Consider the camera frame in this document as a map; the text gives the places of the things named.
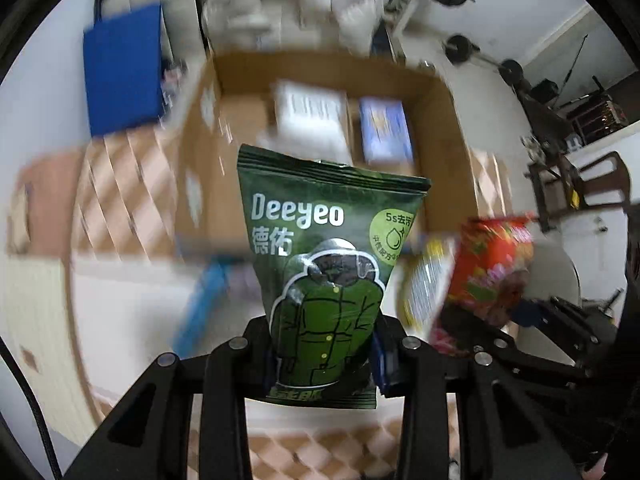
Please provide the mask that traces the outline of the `red snack pack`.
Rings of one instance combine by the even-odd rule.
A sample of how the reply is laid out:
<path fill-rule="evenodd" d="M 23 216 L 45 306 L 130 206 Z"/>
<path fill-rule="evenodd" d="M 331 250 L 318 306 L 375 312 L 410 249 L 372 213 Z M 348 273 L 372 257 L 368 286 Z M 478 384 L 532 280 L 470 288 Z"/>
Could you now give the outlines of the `red snack pack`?
<path fill-rule="evenodd" d="M 456 234 L 437 233 L 408 259 L 397 315 L 409 333 L 445 356 L 465 356 L 469 346 L 445 327 L 442 314 L 462 307 L 495 328 L 511 321 L 528 282 L 534 238 L 528 214 L 471 218 Z"/>

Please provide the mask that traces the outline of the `green Deeyeo wipes pack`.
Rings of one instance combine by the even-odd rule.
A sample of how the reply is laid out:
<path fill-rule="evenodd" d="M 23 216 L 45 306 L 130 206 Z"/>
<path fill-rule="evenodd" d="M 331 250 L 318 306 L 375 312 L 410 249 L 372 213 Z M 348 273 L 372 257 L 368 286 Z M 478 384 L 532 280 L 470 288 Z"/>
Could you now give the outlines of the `green Deeyeo wipes pack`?
<path fill-rule="evenodd" d="M 374 324 L 431 181 L 248 144 L 236 171 L 271 337 L 267 398 L 328 408 L 367 385 Z"/>

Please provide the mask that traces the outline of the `blue flat plastic pack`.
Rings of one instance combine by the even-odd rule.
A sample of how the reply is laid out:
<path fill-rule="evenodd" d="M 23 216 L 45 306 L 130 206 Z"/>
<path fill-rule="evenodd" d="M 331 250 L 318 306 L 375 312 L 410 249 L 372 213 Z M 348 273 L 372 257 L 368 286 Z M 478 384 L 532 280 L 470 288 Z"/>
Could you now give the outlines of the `blue flat plastic pack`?
<path fill-rule="evenodd" d="M 172 344 L 180 359 L 190 358 L 198 350 L 214 307 L 227 292 L 230 266 L 229 259 L 216 258 L 201 273 Z"/>

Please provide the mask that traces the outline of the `grey round chair seat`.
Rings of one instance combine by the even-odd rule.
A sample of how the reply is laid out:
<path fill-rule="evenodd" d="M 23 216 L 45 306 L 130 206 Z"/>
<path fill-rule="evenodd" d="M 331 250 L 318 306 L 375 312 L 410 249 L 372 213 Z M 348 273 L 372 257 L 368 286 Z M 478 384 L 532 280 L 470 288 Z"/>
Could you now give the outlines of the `grey round chair seat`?
<path fill-rule="evenodd" d="M 548 300 L 559 297 L 579 304 L 582 294 L 578 273 L 562 246 L 550 240 L 536 240 L 533 248 L 534 258 L 529 266 L 523 298 Z M 515 341 L 520 350 L 532 356 L 566 365 L 575 364 L 557 344 L 535 327 L 521 327 Z"/>

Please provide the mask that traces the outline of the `checkered tablecloth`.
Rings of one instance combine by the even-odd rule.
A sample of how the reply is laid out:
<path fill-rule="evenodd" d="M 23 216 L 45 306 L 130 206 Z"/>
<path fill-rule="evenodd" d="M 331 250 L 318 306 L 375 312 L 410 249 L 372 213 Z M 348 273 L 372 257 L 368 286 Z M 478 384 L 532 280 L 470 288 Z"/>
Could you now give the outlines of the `checkered tablecloth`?
<path fill-rule="evenodd" d="M 35 159 L 16 180 L 1 311 L 48 427 L 83 445 L 111 405 L 91 393 L 72 296 L 72 260 L 180 260 L 172 224 L 178 138 L 157 128 L 99 136 Z"/>

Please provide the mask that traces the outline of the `dark wooden chair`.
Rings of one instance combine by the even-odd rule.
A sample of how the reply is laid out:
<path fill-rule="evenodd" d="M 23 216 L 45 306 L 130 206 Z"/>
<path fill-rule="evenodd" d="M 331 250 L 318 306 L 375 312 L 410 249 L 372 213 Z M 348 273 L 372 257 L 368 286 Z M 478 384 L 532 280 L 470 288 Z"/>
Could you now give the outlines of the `dark wooden chair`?
<path fill-rule="evenodd" d="M 630 206 L 631 178 L 617 152 L 608 152 L 582 167 L 576 167 L 565 155 L 548 165 L 532 162 L 525 177 L 532 184 L 537 223 L 544 234 L 555 230 L 559 221 L 575 214 L 625 210 Z M 557 185 L 562 190 L 563 203 L 550 209 L 547 191 Z"/>

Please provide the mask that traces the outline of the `light blue tissue pack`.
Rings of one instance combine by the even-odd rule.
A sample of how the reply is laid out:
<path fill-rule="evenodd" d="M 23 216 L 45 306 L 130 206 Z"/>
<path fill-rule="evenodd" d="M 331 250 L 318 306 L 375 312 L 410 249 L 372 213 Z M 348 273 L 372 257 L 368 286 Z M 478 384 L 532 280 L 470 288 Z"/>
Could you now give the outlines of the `light blue tissue pack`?
<path fill-rule="evenodd" d="M 413 161 L 409 126 L 400 101 L 367 96 L 359 101 L 359 117 L 366 162 Z"/>

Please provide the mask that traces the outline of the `white pillow pack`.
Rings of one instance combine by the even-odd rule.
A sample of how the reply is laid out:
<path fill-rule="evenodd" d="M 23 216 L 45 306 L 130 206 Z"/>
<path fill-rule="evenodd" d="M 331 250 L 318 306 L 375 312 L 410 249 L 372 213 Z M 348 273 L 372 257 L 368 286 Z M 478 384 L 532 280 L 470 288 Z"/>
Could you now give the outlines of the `white pillow pack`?
<path fill-rule="evenodd" d="M 279 80 L 272 88 L 274 125 L 257 145 L 288 156 L 352 166 L 344 93 Z"/>

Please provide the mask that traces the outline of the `blue folded mat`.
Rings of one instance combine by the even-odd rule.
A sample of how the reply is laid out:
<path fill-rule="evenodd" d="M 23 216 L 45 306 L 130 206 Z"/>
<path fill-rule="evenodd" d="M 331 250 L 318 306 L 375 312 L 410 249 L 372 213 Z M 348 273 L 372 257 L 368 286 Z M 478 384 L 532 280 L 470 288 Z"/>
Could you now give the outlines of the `blue folded mat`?
<path fill-rule="evenodd" d="M 141 126 L 160 118 L 163 97 L 158 2 L 111 18 L 98 14 L 84 32 L 82 54 L 90 133 Z"/>

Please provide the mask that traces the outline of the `barbell on rack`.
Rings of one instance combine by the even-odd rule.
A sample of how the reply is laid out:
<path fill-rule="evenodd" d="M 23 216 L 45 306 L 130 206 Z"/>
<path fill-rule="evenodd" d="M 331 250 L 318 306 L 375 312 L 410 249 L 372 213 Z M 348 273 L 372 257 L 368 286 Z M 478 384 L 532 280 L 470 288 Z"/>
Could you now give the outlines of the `barbell on rack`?
<path fill-rule="evenodd" d="M 472 0 L 432 0 L 447 8 L 457 8 Z M 413 14 L 418 10 L 420 0 L 392 0 L 386 6 L 387 24 L 390 25 L 390 38 L 401 35 L 407 27 Z M 494 66 L 502 80 L 512 89 L 518 88 L 524 80 L 522 66 L 519 62 L 507 58 L 499 63 L 480 52 L 480 47 L 473 44 L 469 38 L 457 34 L 450 36 L 443 44 L 447 60 L 452 65 L 462 65 L 469 62 L 471 58 Z"/>

